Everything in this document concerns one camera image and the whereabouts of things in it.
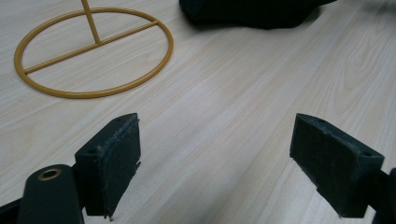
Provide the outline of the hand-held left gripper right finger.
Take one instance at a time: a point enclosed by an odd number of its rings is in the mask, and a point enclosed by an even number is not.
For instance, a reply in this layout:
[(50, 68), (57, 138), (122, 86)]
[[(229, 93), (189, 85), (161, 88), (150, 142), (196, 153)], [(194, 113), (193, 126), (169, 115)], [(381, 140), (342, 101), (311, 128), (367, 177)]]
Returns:
[(363, 217), (367, 178), (385, 157), (324, 119), (297, 114), (290, 157), (340, 217)]

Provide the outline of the dark cloth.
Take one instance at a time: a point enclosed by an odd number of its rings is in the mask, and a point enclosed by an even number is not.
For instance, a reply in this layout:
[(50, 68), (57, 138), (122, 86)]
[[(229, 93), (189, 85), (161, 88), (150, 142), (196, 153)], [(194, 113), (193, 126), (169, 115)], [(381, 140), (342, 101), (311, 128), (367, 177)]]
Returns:
[(178, 0), (193, 23), (236, 23), (266, 30), (294, 28), (336, 0)]

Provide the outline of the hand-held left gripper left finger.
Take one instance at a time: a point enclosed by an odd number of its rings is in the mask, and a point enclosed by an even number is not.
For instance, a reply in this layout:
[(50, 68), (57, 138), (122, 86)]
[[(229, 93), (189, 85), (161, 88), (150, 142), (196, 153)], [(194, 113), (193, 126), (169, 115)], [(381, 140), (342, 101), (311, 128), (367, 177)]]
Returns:
[(111, 120), (75, 154), (88, 216), (112, 217), (140, 166), (136, 113)]

